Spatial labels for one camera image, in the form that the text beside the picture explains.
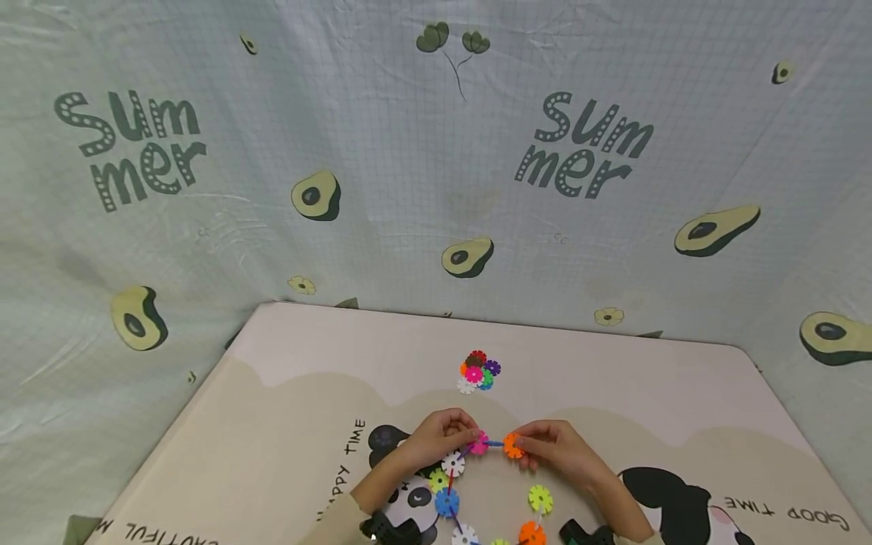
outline purple snowflake piece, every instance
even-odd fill
[[[495,377],[500,374],[500,371],[502,371],[502,366],[495,359],[488,359],[488,361],[485,362],[484,367]]]

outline avocado print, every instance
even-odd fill
[[[772,83],[781,85],[788,81],[794,75],[794,63],[789,60],[782,60],[775,65],[775,70],[772,71]]]
[[[167,325],[154,307],[157,293],[133,286],[112,298],[112,324],[124,343],[136,351],[157,348],[167,340]]]
[[[494,254],[494,241],[486,236],[449,246],[442,252],[442,268],[457,278],[475,278]]]
[[[872,360],[872,325],[832,312],[815,312],[802,320],[800,341],[824,365]]]
[[[304,218],[333,221],[339,215],[342,190],[329,170],[319,170],[290,190],[290,202]]]
[[[760,207],[754,205],[701,215],[678,230],[675,250],[691,257],[715,255],[759,218]]]
[[[242,45],[245,46],[245,51],[249,52],[249,55],[257,54],[257,44],[255,44],[255,40],[251,39],[248,34],[241,32],[239,39],[242,41]]]

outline wrinkled fabric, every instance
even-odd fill
[[[0,535],[104,513],[270,300],[735,344],[869,522],[869,19],[0,8]]]

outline finger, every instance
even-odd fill
[[[533,422],[529,422],[518,429],[514,430],[514,433],[518,435],[547,435],[547,436],[556,436],[556,420],[534,420]]]
[[[449,423],[461,423],[467,428],[478,428],[479,425],[475,423],[473,417],[469,416],[466,411],[459,407],[453,407],[451,409],[445,409],[444,411],[439,411],[440,417],[443,419],[443,424]]]
[[[557,446],[554,443],[540,441],[532,437],[521,436],[514,440],[514,445],[523,451],[535,454],[545,460],[551,460],[554,457]]]
[[[446,452],[450,453],[452,450],[461,449],[469,443],[475,442],[479,436],[481,436],[481,430],[473,428],[445,437]]]

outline right hand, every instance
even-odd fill
[[[514,444],[524,451],[521,468],[535,471],[548,462],[576,487],[593,488],[616,479],[614,472],[566,420],[536,420],[514,431]]]

